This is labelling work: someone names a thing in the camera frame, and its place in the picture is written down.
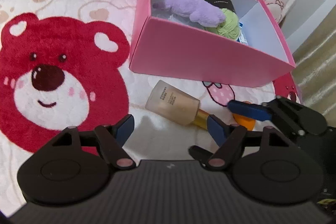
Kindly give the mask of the purple plush toy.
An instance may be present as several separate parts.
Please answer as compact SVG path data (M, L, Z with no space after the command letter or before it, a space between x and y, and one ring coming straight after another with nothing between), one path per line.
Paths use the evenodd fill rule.
M220 8L205 0L161 0L153 3L152 7L189 18L191 22L198 23L203 27L215 28L226 20L226 16Z

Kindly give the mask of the gold satin curtain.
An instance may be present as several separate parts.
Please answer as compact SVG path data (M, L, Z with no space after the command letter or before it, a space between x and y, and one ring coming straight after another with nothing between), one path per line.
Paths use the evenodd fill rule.
M301 102L321 113L335 126L335 8L295 51L293 78L301 92Z

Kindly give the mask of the orange makeup sponge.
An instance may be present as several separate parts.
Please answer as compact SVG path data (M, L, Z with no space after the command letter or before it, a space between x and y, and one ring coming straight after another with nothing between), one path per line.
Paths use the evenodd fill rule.
M254 129L255 124L256 124L255 119L248 118L248 117L235 114L235 113L233 113L232 116L238 125L244 126L245 128L247 128L247 130L250 130L250 131Z

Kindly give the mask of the bear print blanket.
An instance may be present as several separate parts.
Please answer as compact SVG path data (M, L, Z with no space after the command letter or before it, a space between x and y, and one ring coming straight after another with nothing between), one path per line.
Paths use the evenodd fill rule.
M186 160L210 135L146 110L159 76L129 69L137 0L1 0L1 211L25 204L18 168L67 126L91 130L132 114L134 160Z

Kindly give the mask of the green yarn ball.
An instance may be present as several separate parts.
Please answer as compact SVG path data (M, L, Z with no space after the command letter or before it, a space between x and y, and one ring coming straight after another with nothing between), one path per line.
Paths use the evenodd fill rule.
M236 41L240 36L239 17L236 14L231 0L205 0L215 7L221 9L226 19L217 27L206 27L205 30L225 38Z

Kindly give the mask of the foundation bottle gold cap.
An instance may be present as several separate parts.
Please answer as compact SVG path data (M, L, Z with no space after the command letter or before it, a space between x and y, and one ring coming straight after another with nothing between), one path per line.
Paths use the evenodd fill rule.
M197 98L159 80L146 102L145 108L182 126L194 124L207 130L209 113L200 109Z

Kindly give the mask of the blue packet box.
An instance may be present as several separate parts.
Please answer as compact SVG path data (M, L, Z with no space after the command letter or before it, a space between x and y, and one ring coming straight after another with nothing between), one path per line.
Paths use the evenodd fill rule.
M241 22L239 22L239 30L240 30L240 34L237 38L237 42L241 43L241 44L244 44L244 45L248 45L248 40L244 34L244 31L243 31L243 24Z

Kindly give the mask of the pink storage box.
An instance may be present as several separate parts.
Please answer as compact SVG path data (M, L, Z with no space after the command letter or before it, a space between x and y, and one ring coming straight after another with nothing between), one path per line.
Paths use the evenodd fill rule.
M231 0L247 44L155 17L156 1L160 0L137 0L129 61L135 73L258 87L295 67L263 0Z

